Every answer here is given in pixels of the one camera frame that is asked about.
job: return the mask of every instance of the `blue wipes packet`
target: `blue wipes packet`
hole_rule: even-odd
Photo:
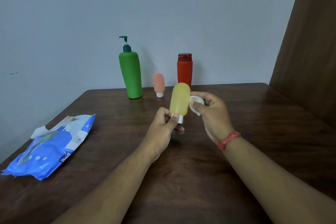
[[[2,175],[48,177],[84,141],[96,115],[67,116],[51,130],[35,129],[30,146],[17,156]]]

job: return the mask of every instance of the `brown wooden surface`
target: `brown wooden surface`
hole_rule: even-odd
[[[336,0],[295,0],[270,85],[336,128]]]
[[[66,115],[97,114],[85,142],[49,178],[0,176],[1,223],[49,223],[95,188],[141,142],[172,87],[128,99],[125,89],[89,90]],[[233,125],[253,145],[314,188],[336,199],[336,131],[263,83],[192,86],[223,98]],[[124,223],[270,223],[230,164],[189,111],[149,168]],[[4,169],[28,143],[1,164]]]

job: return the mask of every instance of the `yellow squeeze bottle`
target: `yellow squeeze bottle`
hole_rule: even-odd
[[[170,112],[171,114],[178,113],[180,118],[178,122],[183,123],[183,116],[188,112],[190,99],[190,87],[184,82],[180,82],[173,88],[173,93],[170,100]]]

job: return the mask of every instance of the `red thread bracelet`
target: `red thread bracelet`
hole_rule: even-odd
[[[226,144],[227,144],[229,141],[235,139],[236,137],[240,137],[240,136],[241,136],[241,134],[240,134],[239,132],[237,132],[237,131],[234,131],[234,132],[230,133],[230,134],[225,138],[224,141],[221,141],[221,142],[218,144],[218,149],[221,149],[221,150],[223,151],[223,150],[225,149]]]

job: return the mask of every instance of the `left hand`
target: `left hand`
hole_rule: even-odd
[[[160,107],[157,111],[141,143],[141,146],[144,146],[150,154],[153,154],[154,161],[167,148],[171,134],[184,133],[184,128],[180,124],[177,124],[178,121],[178,113],[172,115],[172,113],[164,107]]]

